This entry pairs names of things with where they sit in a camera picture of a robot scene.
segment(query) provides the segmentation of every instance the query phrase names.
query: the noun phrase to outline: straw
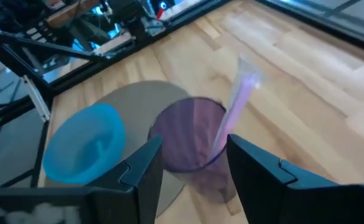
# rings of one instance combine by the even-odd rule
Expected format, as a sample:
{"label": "straw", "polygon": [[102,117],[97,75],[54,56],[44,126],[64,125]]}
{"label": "straw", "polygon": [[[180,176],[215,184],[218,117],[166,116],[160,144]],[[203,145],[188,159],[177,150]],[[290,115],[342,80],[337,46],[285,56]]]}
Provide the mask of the straw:
{"label": "straw", "polygon": [[238,74],[233,84],[227,111],[220,123],[208,161],[212,160],[224,148],[227,135],[232,132],[246,102],[258,85],[258,72],[254,71],[252,66],[241,57],[238,63]]}

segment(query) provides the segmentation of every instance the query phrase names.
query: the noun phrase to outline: electronic equipment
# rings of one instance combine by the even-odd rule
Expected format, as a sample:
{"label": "electronic equipment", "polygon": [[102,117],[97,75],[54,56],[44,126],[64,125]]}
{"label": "electronic equipment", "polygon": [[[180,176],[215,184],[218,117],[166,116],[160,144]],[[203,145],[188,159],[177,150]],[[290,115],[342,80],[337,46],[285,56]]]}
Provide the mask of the electronic equipment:
{"label": "electronic equipment", "polygon": [[234,134],[226,147],[249,224],[364,223],[364,184],[336,184]]}
{"label": "electronic equipment", "polygon": [[149,15],[139,0],[108,0],[112,8],[114,19],[125,27],[138,41],[145,40],[153,35],[149,29],[165,28],[165,24],[156,20],[155,15]]}

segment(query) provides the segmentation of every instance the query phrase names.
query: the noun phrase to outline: wooden table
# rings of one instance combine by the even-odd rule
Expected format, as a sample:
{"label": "wooden table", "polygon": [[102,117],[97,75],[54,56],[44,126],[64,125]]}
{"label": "wooden table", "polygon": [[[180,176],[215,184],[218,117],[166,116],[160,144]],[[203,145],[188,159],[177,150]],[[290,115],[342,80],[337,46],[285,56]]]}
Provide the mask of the wooden table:
{"label": "wooden table", "polygon": [[[142,80],[226,104],[239,54],[263,79],[235,133],[338,183],[364,183],[364,51],[252,1],[233,1],[57,96],[47,139],[78,110]],[[203,223],[202,213],[246,223],[242,212],[191,204],[185,189],[157,223]]]}

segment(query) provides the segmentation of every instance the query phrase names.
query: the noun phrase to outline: blue bowl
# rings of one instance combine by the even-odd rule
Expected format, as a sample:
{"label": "blue bowl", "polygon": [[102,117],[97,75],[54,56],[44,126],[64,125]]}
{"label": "blue bowl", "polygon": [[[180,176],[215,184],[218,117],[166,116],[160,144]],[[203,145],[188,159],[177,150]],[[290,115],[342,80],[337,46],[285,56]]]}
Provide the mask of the blue bowl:
{"label": "blue bowl", "polygon": [[90,106],[53,135],[44,154],[45,173],[66,184],[87,184],[117,164],[125,144],[117,111],[105,104]]}

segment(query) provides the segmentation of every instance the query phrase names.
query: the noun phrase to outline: white object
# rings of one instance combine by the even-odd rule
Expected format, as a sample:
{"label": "white object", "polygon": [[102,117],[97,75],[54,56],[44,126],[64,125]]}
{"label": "white object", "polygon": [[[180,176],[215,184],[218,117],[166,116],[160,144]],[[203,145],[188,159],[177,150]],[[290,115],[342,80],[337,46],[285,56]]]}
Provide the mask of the white object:
{"label": "white object", "polygon": [[43,122],[50,120],[50,111],[45,104],[44,99],[39,93],[39,90],[35,86],[35,84],[28,79],[26,75],[22,78],[23,84],[26,86],[28,95],[30,96],[35,108],[37,108],[38,114]]}

